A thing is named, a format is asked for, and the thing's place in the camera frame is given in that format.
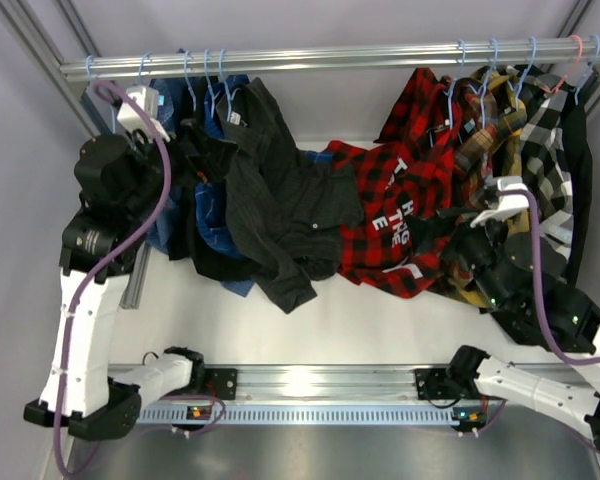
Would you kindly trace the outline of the light blue wire hanger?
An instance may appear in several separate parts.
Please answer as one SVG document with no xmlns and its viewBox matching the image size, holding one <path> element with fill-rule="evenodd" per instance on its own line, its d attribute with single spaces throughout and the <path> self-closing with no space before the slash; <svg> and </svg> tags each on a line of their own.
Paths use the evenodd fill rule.
<svg viewBox="0 0 600 480">
<path fill-rule="evenodd" d="M 232 107 L 232 101 L 234 100 L 238 90 L 232 91 L 231 87 L 234 85 L 246 85 L 249 83 L 249 78 L 246 75 L 226 76 L 224 74 L 223 59 L 226 53 L 227 51 L 225 49 L 222 49 L 218 57 L 218 85 L 223 88 L 223 91 L 220 91 L 218 94 L 214 95 L 213 106 L 217 107 L 217 102 L 220 100 L 221 95 L 224 94 L 224 96 L 227 98 L 228 106 L 226 120 L 234 125 L 240 125 L 242 117 L 239 113 L 234 112 Z"/>
</svg>

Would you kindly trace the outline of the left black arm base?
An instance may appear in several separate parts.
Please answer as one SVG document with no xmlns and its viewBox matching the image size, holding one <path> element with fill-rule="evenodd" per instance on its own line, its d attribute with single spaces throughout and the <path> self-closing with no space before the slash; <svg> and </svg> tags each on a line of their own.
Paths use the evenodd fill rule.
<svg viewBox="0 0 600 480">
<path fill-rule="evenodd" d="M 238 385 L 237 377 L 238 372 L 235 368 L 205 366 L 202 380 L 196 382 L 196 385 L 199 386 L 198 390 L 183 387 L 169 393 L 169 396 L 185 396 L 196 393 L 210 395 L 221 400 L 234 400 Z"/>
</svg>

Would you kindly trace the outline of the dark grey pinstripe shirt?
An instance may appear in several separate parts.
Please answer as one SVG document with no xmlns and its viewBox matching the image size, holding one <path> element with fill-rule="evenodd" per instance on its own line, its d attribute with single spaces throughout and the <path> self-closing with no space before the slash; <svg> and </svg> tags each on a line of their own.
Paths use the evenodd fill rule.
<svg viewBox="0 0 600 480">
<path fill-rule="evenodd" d="M 225 177 L 226 224 L 238 250 L 258 265 L 254 281 L 284 313 L 316 297 L 313 282 L 341 264 L 341 229 L 363 218 L 352 166 L 332 167 L 301 151 L 276 99 L 255 78 L 232 89 L 220 111 L 238 151 Z"/>
</svg>

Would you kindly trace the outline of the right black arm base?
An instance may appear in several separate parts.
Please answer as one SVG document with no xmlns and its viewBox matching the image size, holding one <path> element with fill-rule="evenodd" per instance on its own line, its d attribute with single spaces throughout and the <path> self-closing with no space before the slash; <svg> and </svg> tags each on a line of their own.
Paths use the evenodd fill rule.
<svg viewBox="0 0 600 480">
<path fill-rule="evenodd" d="M 442 367 L 419 368 L 414 371 L 417 398 L 428 402 L 455 405 L 461 401 L 483 400 L 504 402 L 504 399 L 478 390 L 478 371 L 461 372 Z"/>
</svg>

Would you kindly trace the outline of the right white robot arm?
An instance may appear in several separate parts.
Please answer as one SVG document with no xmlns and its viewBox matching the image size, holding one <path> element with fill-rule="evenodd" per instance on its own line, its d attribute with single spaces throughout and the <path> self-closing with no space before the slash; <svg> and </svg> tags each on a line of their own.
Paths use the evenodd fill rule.
<svg viewBox="0 0 600 480">
<path fill-rule="evenodd" d="M 456 209 L 411 217 L 418 251 L 447 242 L 442 256 L 468 268 L 486 313 L 515 343 L 541 347 L 586 381 L 575 387 L 531 374 L 475 346 L 458 348 L 425 378 L 427 393 L 498 398 L 568 427 L 600 453 L 600 308 L 559 278 L 563 258 L 533 231 L 511 234 L 504 221 L 459 219 Z"/>
</svg>

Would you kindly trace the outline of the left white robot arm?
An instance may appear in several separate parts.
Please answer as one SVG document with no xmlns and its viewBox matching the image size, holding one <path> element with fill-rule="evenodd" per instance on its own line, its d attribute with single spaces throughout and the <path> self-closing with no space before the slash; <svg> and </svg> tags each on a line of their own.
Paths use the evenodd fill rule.
<svg viewBox="0 0 600 480">
<path fill-rule="evenodd" d="M 168 195 L 161 146 L 172 179 L 190 180 L 186 157 L 160 124 L 99 135 L 80 149 L 74 168 L 80 207 L 63 231 L 59 260 L 61 320 L 46 385 L 24 408 L 30 423 L 85 441 L 117 440 L 164 398 L 235 396 L 226 384 L 234 371 L 208 370 L 203 355 L 187 347 L 169 347 L 147 365 L 109 374 L 117 311 L 145 239 L 137 230 Z"/>
</svg>

